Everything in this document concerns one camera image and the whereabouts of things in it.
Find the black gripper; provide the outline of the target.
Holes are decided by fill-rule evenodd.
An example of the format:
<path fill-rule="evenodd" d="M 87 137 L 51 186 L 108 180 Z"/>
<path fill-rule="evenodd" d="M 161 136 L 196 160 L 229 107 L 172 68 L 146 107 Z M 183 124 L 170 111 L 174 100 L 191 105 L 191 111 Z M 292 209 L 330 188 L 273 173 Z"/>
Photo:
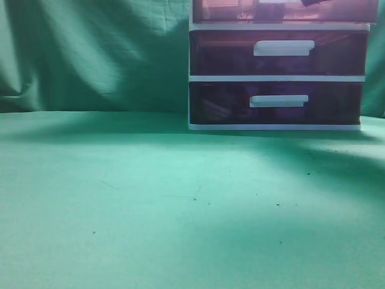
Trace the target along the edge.
<path fill-rule="evenodd" d="M 319 4 L 323 1 L 326 1 L 326 0 L 302 0 L 302 4 L 304 6 L 311 6 L 311 5 Z"/>

